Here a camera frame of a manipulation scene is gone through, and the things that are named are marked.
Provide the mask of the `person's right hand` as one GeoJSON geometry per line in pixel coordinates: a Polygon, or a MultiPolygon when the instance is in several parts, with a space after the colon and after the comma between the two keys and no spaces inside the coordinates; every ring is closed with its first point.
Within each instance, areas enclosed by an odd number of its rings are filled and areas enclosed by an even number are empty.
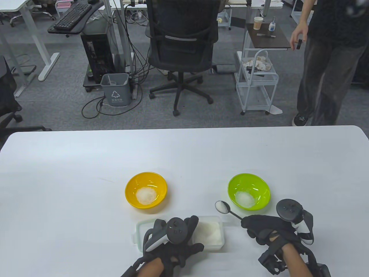
{"type": "Polygon", "coordinates": [[[241,227],[260,245],[268,245],[270,254],[281,254],[282,247],[292,244],[299,254],[303,254],[300,238],[290,222],[280,217],[251,215],[241,219],[241,227]]]}

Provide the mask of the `person's left hand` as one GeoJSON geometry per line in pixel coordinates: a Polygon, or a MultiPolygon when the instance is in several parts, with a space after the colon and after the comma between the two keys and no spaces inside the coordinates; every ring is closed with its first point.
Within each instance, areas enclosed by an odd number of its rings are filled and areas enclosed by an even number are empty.
{"type": "Polygon", "coordinates": [[[198,225],[199,218],[195,215],[182,220],[171,218],[168,222],[157,219],[153,231],[161,228],[153,234],[144,244],[144,255],[153,259],[160,258],[166,270],[173,270],[177,265],[184,267],[186,260],[204,250],[204,244],[190,244],[189,241],[198,225]]]}

